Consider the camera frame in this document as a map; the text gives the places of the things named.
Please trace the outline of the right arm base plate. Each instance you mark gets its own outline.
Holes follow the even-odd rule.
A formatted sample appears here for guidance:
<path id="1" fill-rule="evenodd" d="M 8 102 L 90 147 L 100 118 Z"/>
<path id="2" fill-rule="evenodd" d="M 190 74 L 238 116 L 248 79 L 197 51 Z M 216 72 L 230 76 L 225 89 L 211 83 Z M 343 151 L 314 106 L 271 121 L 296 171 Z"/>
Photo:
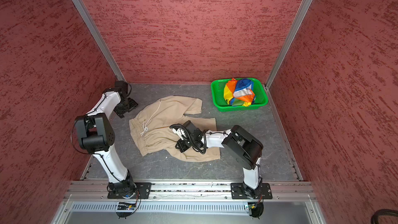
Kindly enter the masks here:
<path id="1" fill-rule="evenodd" d="M 244 183 L 231 183 L 232 199 L 271 200 L 273 198 L 271 187 L 268 183 L 261 183 L 252 189 Z"/>

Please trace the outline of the green plastic basket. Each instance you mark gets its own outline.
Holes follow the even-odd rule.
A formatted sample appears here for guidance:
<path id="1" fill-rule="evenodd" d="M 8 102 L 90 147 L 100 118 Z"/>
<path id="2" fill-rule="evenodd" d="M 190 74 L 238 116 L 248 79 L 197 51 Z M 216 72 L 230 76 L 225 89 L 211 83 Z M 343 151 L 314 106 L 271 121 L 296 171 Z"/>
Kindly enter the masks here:
<path id="1" fill-rule="evenodd" d="M 254 93 L 256 95 L 255 102 L 249 107 L 233 107 L 228 105 L 223 97 L 223 90 L 226 83 L 231 79 L 219 79 L 211 83 L 211 94 L 212 100 L 215 107 L 220 112 L 233 112 L 233 111 L 243 111 L 243 110 L 257 110 L 258 108 L 265 106 L 268 103 L 267 95 L 262 87 L 260 81 L 255 78 L 249 78 L 254 82 Z"/>

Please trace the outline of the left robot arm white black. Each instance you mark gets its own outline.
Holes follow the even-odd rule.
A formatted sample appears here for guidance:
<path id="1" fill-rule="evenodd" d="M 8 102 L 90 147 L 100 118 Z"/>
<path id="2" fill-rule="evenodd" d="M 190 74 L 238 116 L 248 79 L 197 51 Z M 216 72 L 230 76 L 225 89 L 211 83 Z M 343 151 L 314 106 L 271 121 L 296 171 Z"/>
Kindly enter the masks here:
<path id="1" fill-rule="evenodd" d="M 76 117 L 73 125 L 80 147 L 73 145 L 73 148 L 84 155 L 92 155 L 100 163 L 108 177 L 109 199 L 139 198 L 131 173 L 115 149 L 116 135 L 109 120 L 112 113 L 123 118 L 137 106 L 129 97 L 130 92 L 128 85 L 104 90 L 93 108 Z"/>

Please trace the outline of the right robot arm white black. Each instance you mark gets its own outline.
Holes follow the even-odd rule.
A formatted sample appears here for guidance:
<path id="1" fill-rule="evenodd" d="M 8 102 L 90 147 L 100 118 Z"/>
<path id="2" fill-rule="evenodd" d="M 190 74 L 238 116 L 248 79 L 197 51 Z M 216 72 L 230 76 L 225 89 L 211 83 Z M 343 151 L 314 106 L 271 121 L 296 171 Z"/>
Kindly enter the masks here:
<path id="1" fill-rule="evenodd" d="M 226 131 L 200 130 L 191 121 L 170 126 L 179 140 L 175 146 L 181 153 L 192 148 L 205 155 L 211 148 L 224 148 L 243 168 L 243 193 L 247 199 L 262 200 L 260 160 L 263 144 L 239 125 Z"/>

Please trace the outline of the beige shorts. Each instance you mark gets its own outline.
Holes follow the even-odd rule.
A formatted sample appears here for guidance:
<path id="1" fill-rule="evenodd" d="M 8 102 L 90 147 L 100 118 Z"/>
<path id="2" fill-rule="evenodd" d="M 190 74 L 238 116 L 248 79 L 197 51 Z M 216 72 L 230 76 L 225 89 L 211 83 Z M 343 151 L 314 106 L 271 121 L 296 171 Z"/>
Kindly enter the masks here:
<path id="1" fill-rule="evenodd" d="M 180 152 L 175 148 L 179 136 L 170 126 L 191 121 L 200 130 L 215 131 L 215 118 L 194 118 L 202 112 L 202 100 L 186 96 L 167 96 L 146 106 L 129 120 L 131 137 L 142 156 L 166 150 L 172 157 L 184 162 L 208 162 L 221 158 L 220 148 L 210 148 L 200 154 L 189 148 Z"/>

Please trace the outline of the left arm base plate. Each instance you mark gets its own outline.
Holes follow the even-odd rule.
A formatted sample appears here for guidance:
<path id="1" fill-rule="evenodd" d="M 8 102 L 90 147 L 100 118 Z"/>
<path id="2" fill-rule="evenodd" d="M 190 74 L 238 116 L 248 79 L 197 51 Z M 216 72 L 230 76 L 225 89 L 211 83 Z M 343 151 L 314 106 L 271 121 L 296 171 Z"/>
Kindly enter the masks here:
<path id="1" fill-rule="evenodd" d="M 113 184 L 107 186 L 108 199 L 148 199 L 151 191 L 152 183 L 136 182 L 132 186 L 116 188 Z"/>

